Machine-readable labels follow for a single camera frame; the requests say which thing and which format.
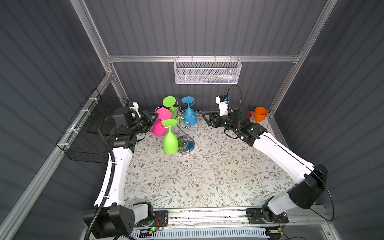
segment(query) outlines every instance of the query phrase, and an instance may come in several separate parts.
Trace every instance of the red cup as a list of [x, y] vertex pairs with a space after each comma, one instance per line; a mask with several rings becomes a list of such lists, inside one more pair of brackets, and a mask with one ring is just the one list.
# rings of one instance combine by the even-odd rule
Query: red cup
[[261, 122], [265, 119], [267, 114], [268, 114], [267, 109], [263, 107], [258, 107], [255, 109], [255, 114], [253, 115], [253, 118], [255, 119], [255, 122]]

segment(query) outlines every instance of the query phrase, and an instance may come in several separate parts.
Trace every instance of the black wire basket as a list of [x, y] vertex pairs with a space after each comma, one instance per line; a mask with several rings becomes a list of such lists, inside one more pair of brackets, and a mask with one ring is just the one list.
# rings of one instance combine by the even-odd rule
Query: black wire basket
[[[128, 100], [124, 98], [99, 95], [87, 110], [80, 110], [84, 111], [84, 114], [74, 129], [68, 129], [70, 125], [67, 126], [62, 134], [64, 135], [66, 131], [70, 131], [70, 136], [66, 142], [57, 142], [56, 145], [71, 160], [107, 163], [108, 150], [97, 129], [99, 124], [112, 115], [116, 108], [126, 106], [127, 102]], [[107, 122], [104, 124], [107, 125], [106, 129], [102, 128], [102, 133], [107, 139], [114, 125], [113, 118], [109, 120], [109, 124]]]

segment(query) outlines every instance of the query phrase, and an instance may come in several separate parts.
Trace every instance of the black mounting plate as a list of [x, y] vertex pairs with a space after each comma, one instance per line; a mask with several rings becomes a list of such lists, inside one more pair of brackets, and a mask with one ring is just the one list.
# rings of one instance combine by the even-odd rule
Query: black mounting plate
[[[164, 225], [163, 225], [163, 222], [160, 220], [159, 221], [159, 227], [166, 227], [168, 225], [168, 211], [154, 211], [154, 221], [153, 223], [150, 225], [151, 227], [157, 227], [157, 220], [156, 218], [160, 218], [163, 220], [164, 222]], [[135, 227], [150, 227], [148, 226], [148, 221], [147, 220], [141, 220], [139, 221]]]
[[[248, 218], [249, 224], [264, 224], [264, 223], [266, 223], [263, 220], [263, 215], [261, 214], [261, 210], [262, 210], [261, 208], [248, 208], [245, 210], [245, 212], [247, 213], [247, 218]], [[280, 217], [280, 219], [277, 219], [276, 221], [274, 221], [272, 223], [288, 223], [289, 222], [288, 216], [285, 212], [282, 213], [281, 216], [282, 216], [282, 218]]]

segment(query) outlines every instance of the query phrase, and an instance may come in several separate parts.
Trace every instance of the black hose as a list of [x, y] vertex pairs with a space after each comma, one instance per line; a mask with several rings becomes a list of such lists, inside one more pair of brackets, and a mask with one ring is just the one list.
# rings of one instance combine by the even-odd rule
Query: black hose
[[109, 154], [111, 155], [111, 161], [112, 161], [112, 164], [111, 164], [111, 175], [109, 176], [109, 181], [108, 181], [108, 185], [107, 185], [107, 188], [105, 190], [105, 194], [99, 205], [99, 207], [96, 209], [96, 212], [95, 212], [95, 215], [93, 216], [93, 219], [91, 220], [91, 223], [89, 224], [88, 226], [88, 229], [85, 233], [85, 236], [84, 236], [84, 240], [89, 240], [89, 237], [91, 235], [91, 232], [92, 232], [92, 228], [93, 228], [93, 225], [95, 224], [95, 222], [98, 220], [98, 218], [100, 217], [100, 213], [101, 211], [103, 210], [103, 207], [104, 207], [104, 204], [105, 202], [107, 201], [107, 197], [109, 195], [109, 191], [111, 189], [111, 186], [112, 186], [112, 181], [113, 181], [113, 176], [115, 174], [115, 156], [113, 155], [113, 151], [111, 149], [111, 147], [109, 146], [108, 144], [108, 141], [105, 139], [104, 135], [102, 134], [101, 132], [101, 126], [108, 120], [110, 119], [112, 116], [109, 116], [107, 117], [99, 126], [99, 129], [98, 129], [98, 132], [101, 136], [101, 138], [103, 139], [105, 145], [107, 146], [108, 148], [108, 151], [109, 151]]

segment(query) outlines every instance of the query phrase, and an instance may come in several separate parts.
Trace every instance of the table surface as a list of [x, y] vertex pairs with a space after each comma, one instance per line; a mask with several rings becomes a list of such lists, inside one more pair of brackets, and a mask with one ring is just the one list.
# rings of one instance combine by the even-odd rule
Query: table surface
[[[267, 119], [260, 124], [273, 134]], [[261, 206], [292, 186], [289, 175], [270, 158], [227, 137], [223, 130], [198, 118], [196, 125], [185, 130], [195, 140], [195, 149], [188, 155], [165, 154], [164, 137], [147, 133], [136, 144], [129, 165], [127, 206], [147, 201], [157, 209]], [[172, 131], [181, 132], [177, 127]]]

